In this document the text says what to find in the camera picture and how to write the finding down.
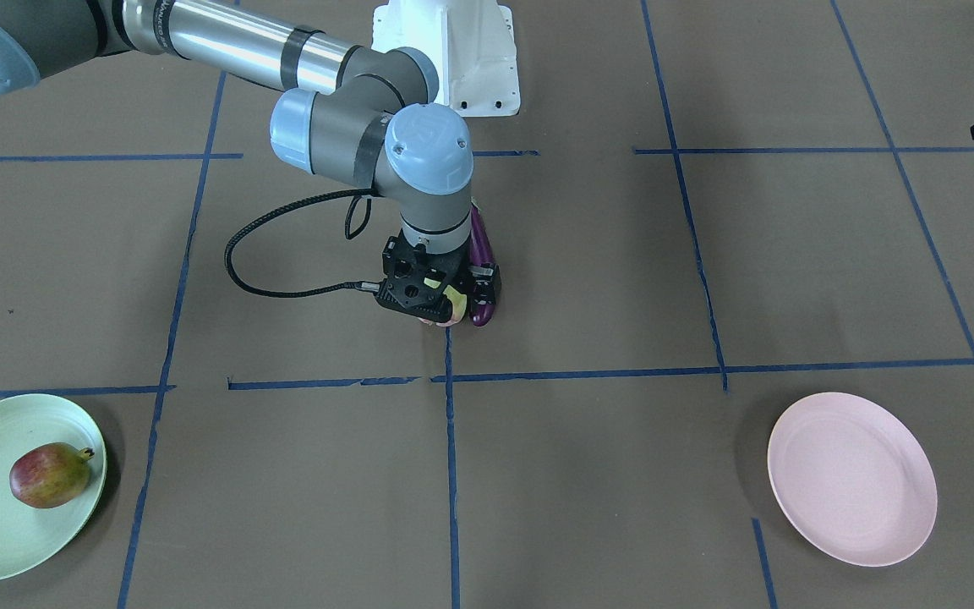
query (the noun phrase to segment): pink plate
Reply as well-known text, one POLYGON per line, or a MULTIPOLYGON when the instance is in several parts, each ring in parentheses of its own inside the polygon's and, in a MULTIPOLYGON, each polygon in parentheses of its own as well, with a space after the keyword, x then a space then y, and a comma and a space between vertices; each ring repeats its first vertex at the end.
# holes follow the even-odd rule
POLYGON ((792 404, 769 438, 769 481, 792 525, 843 562, 901 562, 934 529, 938 492, 927 454, 865 398, 817 393, 792 404))

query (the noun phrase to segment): white plastic bracket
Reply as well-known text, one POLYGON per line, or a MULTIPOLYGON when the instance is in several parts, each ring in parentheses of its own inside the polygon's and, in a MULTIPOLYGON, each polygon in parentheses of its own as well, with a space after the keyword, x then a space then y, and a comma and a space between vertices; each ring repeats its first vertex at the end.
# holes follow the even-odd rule
POLYGON ((438 70, 436 103, 461 116, 521 108, 513 13, 496 0, 390 0, 375 8, 376 51, 416 47, 438 70))

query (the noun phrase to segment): red fruit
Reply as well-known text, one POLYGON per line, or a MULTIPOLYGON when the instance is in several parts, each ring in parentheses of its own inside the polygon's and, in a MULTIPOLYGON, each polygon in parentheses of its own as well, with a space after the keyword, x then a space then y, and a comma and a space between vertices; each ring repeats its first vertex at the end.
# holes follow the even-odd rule
POLYGON ((89 483, 92 448, 65 442, 32 448, 10 468, 10 491, 24 505, 58 508, 81 494, 89 483))

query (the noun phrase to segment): white plate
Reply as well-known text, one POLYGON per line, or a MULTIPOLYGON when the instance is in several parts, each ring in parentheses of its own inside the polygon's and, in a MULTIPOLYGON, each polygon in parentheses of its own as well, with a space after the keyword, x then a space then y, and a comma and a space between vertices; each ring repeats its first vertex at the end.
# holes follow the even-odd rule
POLYGON ((100 429, 80 406, 55 396, 27 394, 0 400, 0 579, 30 570, 62 550, 96 508, 104 489, 107 453, 100 429), (10 468, 49 442, 92 447, 92 478, 73 501, 35 509, 10 492, 10 468))
POLYGON ((843 562, 901 562, 934 529, 938 492, 927 454, 865 398, 817 393, 792 404, 769 438, 769 481, 796 529, 843 562))

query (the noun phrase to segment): toy fruit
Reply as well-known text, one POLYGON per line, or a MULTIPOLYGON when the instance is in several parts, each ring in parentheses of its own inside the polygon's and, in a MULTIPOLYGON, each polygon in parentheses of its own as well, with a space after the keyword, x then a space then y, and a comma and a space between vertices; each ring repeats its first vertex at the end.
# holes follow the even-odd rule
POLYGON ((65 442, 32 448, 10 468, 10 491, 24 505, 58 508, 81 494, 89 483, 92 448, 65 442))

